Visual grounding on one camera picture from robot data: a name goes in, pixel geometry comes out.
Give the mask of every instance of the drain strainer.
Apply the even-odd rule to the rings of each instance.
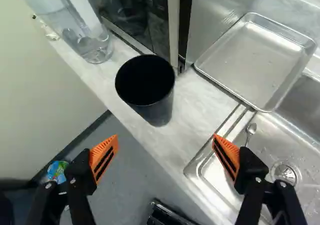
[[[292,186],[296,186],[298,183],[298,173],[296,167],[291,164],[286,164],[286,162],[280,161],[275,163],[271,168],[271,178],[273,181],[282,180]]]

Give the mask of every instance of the black plastic cup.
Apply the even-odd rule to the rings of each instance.
[[[172,116],[175,72],[157,55],[136,56],[115,77],[119,97],[151,125],[167,124]]]

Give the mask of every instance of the countertop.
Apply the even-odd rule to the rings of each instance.
[[[101,64],[87,63],[62,39],[50,43],[203,212],[217,225],[230,224],[183,175],[183,169],[238,102],[191,68],[176,79],[170,122],[154,127],[123,102],[115,89],[117,71],[139,53],[115,36],[112,36],[112,42],[114,52]]]

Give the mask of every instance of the sink basin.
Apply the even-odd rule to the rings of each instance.
[[[294,185],[309,225],[320,221],[320,82],[302,75],[276,111],[255,112],[239,105],[217,133],[238,147],[246,143],[246,127],[257,129],[247,145],[268,167],[266,179]],[[184,169],[209,202],[234,223],[243,197],[238,195],[212,152],[212,139]],[[271,223],[263,207],[260,222]]]

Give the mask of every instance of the spoon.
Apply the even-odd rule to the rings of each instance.
[[[246,127],[245,131],[246,131],[247,136],[246,136],[246,141],[245,141],[245,145],[244,146],[246,147],[246,146],[248,146],[248,143],[249,143],[249,140],[250,140],[251,136],[253,134],[255,134],[256,131],[257,131],[257,124],[256,123],[250,123]]]

